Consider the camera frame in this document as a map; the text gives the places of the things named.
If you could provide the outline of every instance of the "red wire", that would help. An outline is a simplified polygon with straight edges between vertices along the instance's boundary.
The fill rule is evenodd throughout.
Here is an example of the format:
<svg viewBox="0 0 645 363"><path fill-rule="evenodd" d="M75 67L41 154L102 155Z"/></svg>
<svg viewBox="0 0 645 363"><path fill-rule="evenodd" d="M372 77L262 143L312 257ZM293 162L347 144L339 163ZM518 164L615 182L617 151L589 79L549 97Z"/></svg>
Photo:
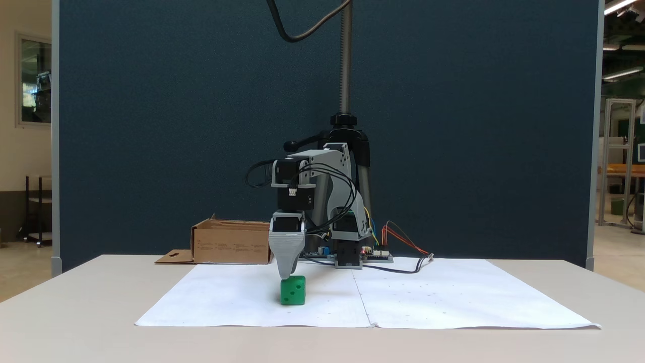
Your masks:
<svg viewBox="0 0 645 363"><path fill-rule="evenodd" d="M404 244L409 245L410 247L412 247L412 248L416 249L417 251L421 252L422 254L428 254L428 252L426 252L426 251L422 250L421 248L419 248L419 247L418 247L417 245L415 245L415 244L414 244L414 242L412 242L411 240L409 240L409 239L407 239L407 238L404 238L404 237L402 237L401 235L399 235L398 233L396 233L396 232L395 232L395 231L394 231L390 226L388 226L388 225L385 225L385 226L383 227L383 229L381 230L381 240L383 241L383 244L384 244L384 245L388 245L388 233L390 233L391 235L393 235L394 237L396 237L398 240L400 240L400 241L401 241L401 242L403 242Z"/></svg>

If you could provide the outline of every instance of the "window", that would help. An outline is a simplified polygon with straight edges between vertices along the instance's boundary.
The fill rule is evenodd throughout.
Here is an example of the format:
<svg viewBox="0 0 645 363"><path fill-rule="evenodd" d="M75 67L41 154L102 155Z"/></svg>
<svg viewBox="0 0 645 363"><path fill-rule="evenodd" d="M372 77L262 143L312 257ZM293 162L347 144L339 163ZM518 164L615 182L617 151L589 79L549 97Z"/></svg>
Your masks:
<svg viewBox="0 0 645 363"><path fill-rule="evenodd" d="M16 127L51 127L52 41L16 34Z"/></svg>

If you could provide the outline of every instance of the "cardboard box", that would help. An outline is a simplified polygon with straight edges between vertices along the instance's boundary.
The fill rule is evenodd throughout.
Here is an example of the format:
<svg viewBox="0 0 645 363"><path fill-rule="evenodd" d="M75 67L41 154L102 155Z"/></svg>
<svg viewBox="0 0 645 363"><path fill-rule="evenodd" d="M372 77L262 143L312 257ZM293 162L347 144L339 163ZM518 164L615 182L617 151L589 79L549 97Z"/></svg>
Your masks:
<svg viewBox="0 0 645 363"><path fill-rule="evenodd" d="M213 215L193 226L190 249L174 249L156 264L253 264L273 259L269 223L218 220Z"/></svg>

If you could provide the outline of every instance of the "orange wire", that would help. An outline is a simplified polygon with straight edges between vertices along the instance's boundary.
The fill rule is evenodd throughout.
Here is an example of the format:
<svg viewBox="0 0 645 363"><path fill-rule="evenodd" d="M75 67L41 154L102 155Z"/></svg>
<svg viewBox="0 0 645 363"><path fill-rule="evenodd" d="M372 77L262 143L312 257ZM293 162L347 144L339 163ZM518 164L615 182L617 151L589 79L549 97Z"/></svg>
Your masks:
<svg viewBox="0 0 645 363"><path fill-rule="evenodd" d="M404 244L409 245L410 247L412 247L412 248L416 249L417 251L419 251L419 252L421 252L421 253L423 253L423 254L428 254L428 252L426 252L426 251L422 250L421 248L419 248L419 247L418 247L417 245L415 245L415 244L414 244L414 242L412 242L411 240L409 240L409 239L407 239L407 238L404 238L404 237L402 237L401 235L399 235L398 233L396 233L396 232L395 232L395 231L394 231L390 226L388 226L388 225L385 225L385 226L383 227L383 229L381 230L381 240L382 240L382 241L384 241L384 243L383 243L384 245L387 245L387 243L388 243L388 233L390 233L392 236L396 237L398 240L400 240L400 241L401 241L401 242L403 242Z"/></svg>
<svg viewBox="0 0 645 363"><path fill-rule="evenodd" d="M419 248L417 245L415 245L415 244L414 244L414 242L412 242L412 240L410 239L410 237L408 237L408 235L403 231L403 229L402 229L401 227L399 227L399 226L398 226L396 223L394 223L393 221L389 221L389 220L388 220L388 221L385 223L385 227L387 227L387 228L389 228L389 229L392 229L392 228L388 225L389 223L394 224L394 226L396 226L396 228L398 228L398 229L401 231L401 233L405 236L405 239L406 239L408 242L410 242L410 243L413 245L413 247L414 247L414 248L416 248L416 249L417 249L417 250L419 250L419 251L423 251L421 248Z"/></svg>

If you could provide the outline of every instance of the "metal rack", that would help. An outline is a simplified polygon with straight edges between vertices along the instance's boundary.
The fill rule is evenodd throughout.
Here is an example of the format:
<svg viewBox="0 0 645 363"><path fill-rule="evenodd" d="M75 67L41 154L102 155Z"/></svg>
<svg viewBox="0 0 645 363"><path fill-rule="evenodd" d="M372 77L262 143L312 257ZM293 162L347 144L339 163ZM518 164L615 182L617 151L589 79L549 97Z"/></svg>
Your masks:
<svg viewBox="0 0 645 363"><path fill-rule="evenodd" d="M611 106L627 104L630 106L630 129L627 136L627 144L610 144L611 131ZM604 147L602 149L602 178L600 179L600 210L598 213L598 225L612 225L616 227L631 228L627 223L627 201L630 199L631 192L631 167L634 144L634 127L636 124L636 101L634 99L608 98L605 101L605 124L604 124ZM627 150L627 159L625 160L625 194L622 204L622 220L620 223L611 223L604 220L605 197L607 193L607 167L609 164L609 150L623 149Z"/></svg>
<svg viewBox="0 0 645 363"><path fill-rule="evenodd" d="M37 198L32 198L29 196L29 176L25 176L25 222L26 225L29 225L28 221L30 219L30 214L29 214L29 206L30 203L38 203L38 211L37 211L37 219L38 219L38 227L37 227L37 232L35 231L27 231L27 235L25 236L25 241L29 241L29 238L34 238L36 239L36 245L38 248L43 246L43 241L51 241L53 239L53 234L51 231L43 231L43 205L44 204L52 204L52 198L45 198L43 197L43 179L50 179L51 176L49 175L40 175L38 176L38 197Z"/></svg>

